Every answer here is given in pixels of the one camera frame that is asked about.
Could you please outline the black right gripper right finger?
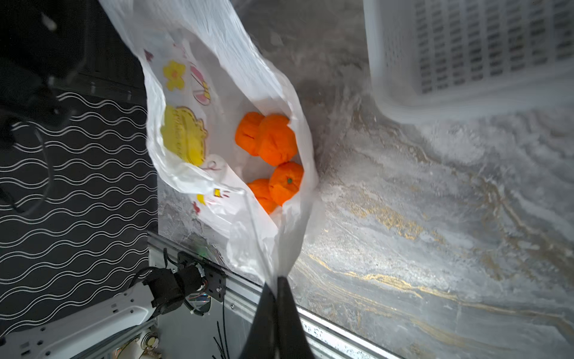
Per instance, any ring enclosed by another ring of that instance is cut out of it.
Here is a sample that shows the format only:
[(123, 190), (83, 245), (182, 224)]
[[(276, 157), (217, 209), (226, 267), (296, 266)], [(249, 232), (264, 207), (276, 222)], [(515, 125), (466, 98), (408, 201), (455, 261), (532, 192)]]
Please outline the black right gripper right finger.
[(314, 359), (287, 278), (277, 280), (277, 348), (279, 358)]

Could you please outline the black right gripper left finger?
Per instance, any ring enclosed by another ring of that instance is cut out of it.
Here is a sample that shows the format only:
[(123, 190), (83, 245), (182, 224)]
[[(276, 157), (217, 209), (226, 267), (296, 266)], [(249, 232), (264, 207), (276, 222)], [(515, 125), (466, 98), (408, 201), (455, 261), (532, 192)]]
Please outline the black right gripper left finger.
[(254, 321), (240, 359), (272, 359), (277, 351), (277, 303), (269, 285), (264, 285)]

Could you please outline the white printed plastic bag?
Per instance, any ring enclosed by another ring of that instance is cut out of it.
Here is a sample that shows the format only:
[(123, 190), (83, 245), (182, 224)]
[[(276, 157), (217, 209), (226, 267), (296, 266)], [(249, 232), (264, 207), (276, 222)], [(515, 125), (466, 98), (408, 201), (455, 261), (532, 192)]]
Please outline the white printed plastic bag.
[[(141, 63), (146, 146), (160, 178), (224, 239), (227, 265), (269, 287), (293, 268), (318, 203), (312, 136), (297, 93), (258, 51), (230, 1), (103, 1)], [(249, 188), (274, 167), (240, 148), (249, 112), (284, 115), (303, 167), (298, 192), (267, 213)]]

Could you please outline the orange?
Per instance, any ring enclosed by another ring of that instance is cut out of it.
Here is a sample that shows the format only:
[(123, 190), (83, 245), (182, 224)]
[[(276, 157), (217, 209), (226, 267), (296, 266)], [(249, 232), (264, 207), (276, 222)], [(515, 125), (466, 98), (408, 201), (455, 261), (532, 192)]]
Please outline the orange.
[(256, 179), (253, 182), (248, 183), (248, 187), (264, 211), (269, 215), (272, 214), (278, 205), (271, 197), (269, 179)]
[(256, 137), (258, 156), (271, 166), (289, 162), (297, 154), (297, 142), (290, 119), (283, 115), (263, 118)]
[(243, 116), (236, 129), (236, 144), (252, 156), (259, 155), (257, 151), (257, 136), (263, 119), (264, 116), (260, 113), (248, 112)]
[(292, 199), (300, 190), (303, 174), (303, 166), (296, 162), (279, 165), (269, 180), (271, 199), (280, 206)]

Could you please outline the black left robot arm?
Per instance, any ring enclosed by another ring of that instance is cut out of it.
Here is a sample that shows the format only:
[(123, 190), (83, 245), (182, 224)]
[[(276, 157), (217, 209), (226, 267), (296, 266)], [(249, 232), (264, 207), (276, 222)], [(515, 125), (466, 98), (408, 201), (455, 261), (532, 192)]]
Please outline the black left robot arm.
[(97, 2), (1, 3), (3, 358), (71, 358), (204, 296), (197, 263), (148, 260), (142, 80)]

